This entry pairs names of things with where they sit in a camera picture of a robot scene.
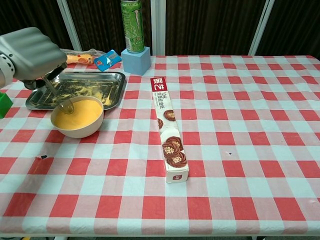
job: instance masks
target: green object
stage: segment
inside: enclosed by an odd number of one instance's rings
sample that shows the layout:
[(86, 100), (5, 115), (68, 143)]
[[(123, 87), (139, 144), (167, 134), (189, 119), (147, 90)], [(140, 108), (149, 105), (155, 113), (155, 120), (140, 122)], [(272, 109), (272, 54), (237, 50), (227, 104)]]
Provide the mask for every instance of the green object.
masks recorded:
[(0, 119), (3, 119), (12, 104), (14, 104), (6, 93), (0, 92)]
[(145, 49), (144, 28), (140, 0), (121, 0), (125, 45), (128, 52), (136, 54)]

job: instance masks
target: yellow liquid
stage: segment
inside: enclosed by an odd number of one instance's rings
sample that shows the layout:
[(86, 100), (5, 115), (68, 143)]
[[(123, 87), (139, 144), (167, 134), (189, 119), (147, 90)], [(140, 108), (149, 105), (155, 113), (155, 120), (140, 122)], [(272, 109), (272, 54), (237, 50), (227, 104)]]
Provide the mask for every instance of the yellow liquid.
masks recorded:
[(59, 111), (54, 124), (64, 130), (83, 128), (93, 123), (101, 114), (103, 109), (93, 100), (81, 100), (73, 103), (74, 112), (66, 114)]

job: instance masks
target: red checkered tablecloth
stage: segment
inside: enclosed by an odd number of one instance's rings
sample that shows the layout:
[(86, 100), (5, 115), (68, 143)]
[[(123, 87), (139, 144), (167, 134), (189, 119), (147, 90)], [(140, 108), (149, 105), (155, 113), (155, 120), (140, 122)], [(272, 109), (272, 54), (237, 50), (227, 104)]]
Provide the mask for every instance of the red checkered tablecloth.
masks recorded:
[[(13, 106), (0, 120), (0, 234), (320, 235), (320, 62), (151, 61), (143, 77), (125, 73), (119, 105), (83, 139), (28, 110), (21, 82), (1, 90)], [(183, 183), (165, 182), (150, 85), (162, 76), (190, 168)]]

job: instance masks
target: blue package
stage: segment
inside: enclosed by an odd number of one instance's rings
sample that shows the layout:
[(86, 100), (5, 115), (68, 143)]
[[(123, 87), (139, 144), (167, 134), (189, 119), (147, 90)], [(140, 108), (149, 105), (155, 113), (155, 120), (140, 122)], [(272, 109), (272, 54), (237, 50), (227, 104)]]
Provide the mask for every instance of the blue package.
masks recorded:
[(107, 70), (121, 60), (121, 57), (116, 53), (115, 50), (112, 49), (106, 54), (95, 58), (93, 62), (97, 66), (97, 68), (103, 72), (104, 70)]

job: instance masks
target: cookie image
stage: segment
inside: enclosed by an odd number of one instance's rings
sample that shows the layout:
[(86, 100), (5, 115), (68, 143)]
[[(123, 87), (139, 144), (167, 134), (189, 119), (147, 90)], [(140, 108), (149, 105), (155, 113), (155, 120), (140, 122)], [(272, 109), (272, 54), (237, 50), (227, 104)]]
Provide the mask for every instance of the cookie image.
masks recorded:
[(164, 126), (164, 122), (159, 118), (157, 120), (158, 120), (159, 129), (161, 129)]
[(186, 155), (183, 152), (179, 152), (178, 156), (173, 158), (167, 158), (166, 162), (174, 168), (182, 168), (187, 165)]
[(171, 136), (166, 141), (166, 143), (173, 143), (179, 147), (179, 150), (182, 151), (184, 147), (182, 146), (181, 139), (178, 136)]
[(172, 121), (174, 122), (176, 120), (176, 117), (175, 117), (175, 113), (173, 110), (167, 110), (163, 113), (163, 116), (169, 120), (169, 121)]
[(166, 159), (171, 159), (179, 155), (179, 147), (172, 142), (162, 144), (163, 154)]

